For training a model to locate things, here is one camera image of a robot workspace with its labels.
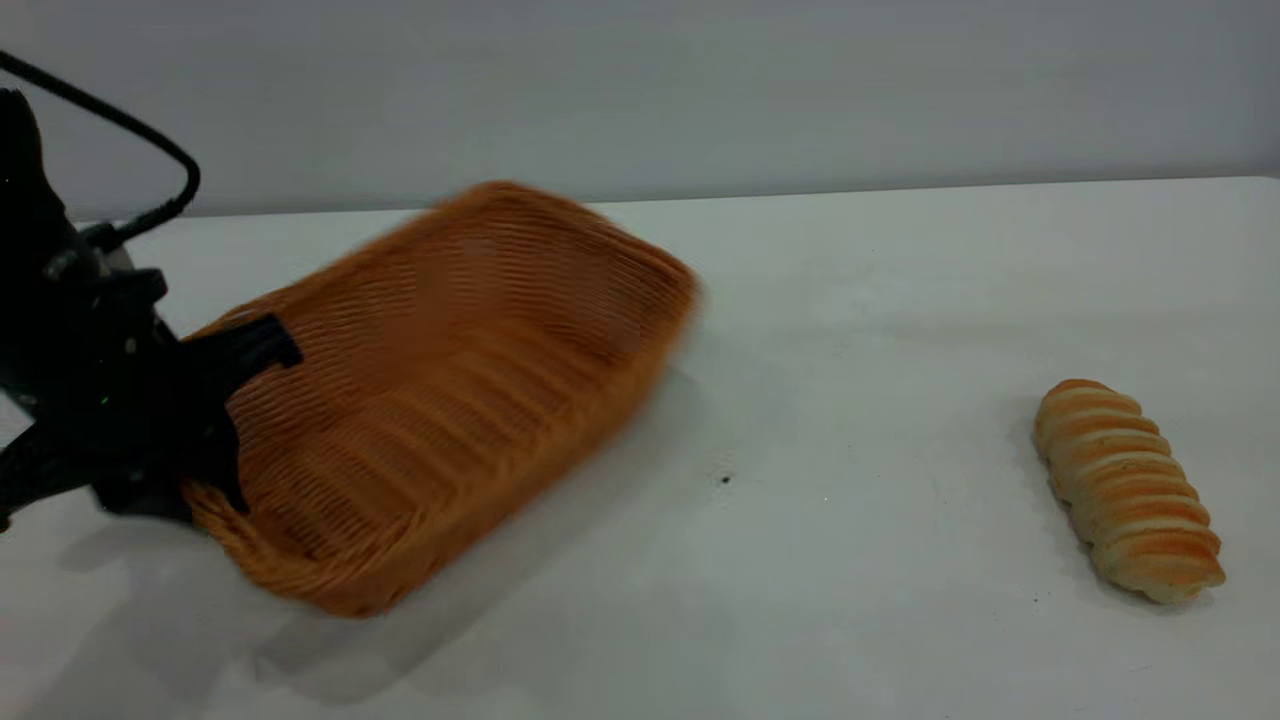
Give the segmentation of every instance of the orange wicker basket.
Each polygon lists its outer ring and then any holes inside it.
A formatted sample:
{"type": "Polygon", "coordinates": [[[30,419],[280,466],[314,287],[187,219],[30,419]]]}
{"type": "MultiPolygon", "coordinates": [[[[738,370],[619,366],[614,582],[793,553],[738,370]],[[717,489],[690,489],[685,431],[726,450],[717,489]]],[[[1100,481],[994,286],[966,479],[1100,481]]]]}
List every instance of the orange wicker basket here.
{"type": "Polygon", "coordinates": [[[568,200],[490,183],[210,329],[275,313],[305,361],[229,402],[251,512],[188,483],[259,585],[384,612],[609,438],[692,273],[568,200]]]}

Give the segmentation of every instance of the bread roll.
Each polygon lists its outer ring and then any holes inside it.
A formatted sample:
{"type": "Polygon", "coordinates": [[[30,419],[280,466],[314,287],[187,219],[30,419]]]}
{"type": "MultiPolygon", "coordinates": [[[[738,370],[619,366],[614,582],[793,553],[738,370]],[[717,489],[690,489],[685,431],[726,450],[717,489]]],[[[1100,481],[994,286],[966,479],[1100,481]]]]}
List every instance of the bread roll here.
{"type": "Polygon", "coordinates": [[[1041,402],[1036,447],[1103,578],[1156,602],[1226,582],[1208,511],[1135,400],[1064,380],[1041,402]]]}

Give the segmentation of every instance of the table surface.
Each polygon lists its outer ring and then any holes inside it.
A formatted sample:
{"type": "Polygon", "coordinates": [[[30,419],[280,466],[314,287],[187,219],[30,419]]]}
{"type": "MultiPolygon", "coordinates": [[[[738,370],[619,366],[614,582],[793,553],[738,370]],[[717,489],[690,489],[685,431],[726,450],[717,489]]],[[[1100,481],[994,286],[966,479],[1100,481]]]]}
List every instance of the table surface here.
{"type": "MultiPolygon", "coordinates": [[[[1274,716],[1280,183],[599,209],[707,288],[611,448],[370,621],[87,493],[32,506],[0,538],[0,716],[1274,716]],[[1029,442],[1068,377],[1165,429],[1224,587],[1094,577],[1029,442]]],[[[184,219],[133,252],[191,331],[407,217],[184,219]]]]}

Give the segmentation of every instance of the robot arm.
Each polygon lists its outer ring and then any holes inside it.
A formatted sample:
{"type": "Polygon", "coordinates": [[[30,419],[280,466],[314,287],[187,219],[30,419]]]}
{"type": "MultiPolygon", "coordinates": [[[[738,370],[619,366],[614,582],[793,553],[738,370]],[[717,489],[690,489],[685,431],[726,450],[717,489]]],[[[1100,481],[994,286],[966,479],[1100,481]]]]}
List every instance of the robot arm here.
{"type": "Polygon", "coordinates": [[[301,352],[275,316],[179,341],[155,311],[156,269],[109,261],[129,238],[175,217],[198,187],[195,160],[159,132],[0,53],[0,69],[152,141],[188,170],[183,192],[115,227],[77,231],[45,177],[36,118],[0,88],[0,389],[35,424],[0,454],[0,530],[37,500],[91,486],[102,507],[189,521],[186,479],[248,511],[239,439],[225,402],[301,352]]]}

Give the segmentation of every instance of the white wall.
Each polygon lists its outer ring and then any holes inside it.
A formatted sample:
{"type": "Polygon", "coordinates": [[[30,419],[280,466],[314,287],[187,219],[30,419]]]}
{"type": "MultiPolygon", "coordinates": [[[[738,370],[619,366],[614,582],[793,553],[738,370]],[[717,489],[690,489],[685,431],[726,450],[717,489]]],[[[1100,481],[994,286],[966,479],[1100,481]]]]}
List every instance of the white wall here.
{"type": "MultiPolygon", "coordinates": [[[[1276,0],[5,0],[0,46],[204,164],[201,213],[1251,173],[1276,0]]],[[[33,97],[79,215],[179,172],[33,97]]]]}

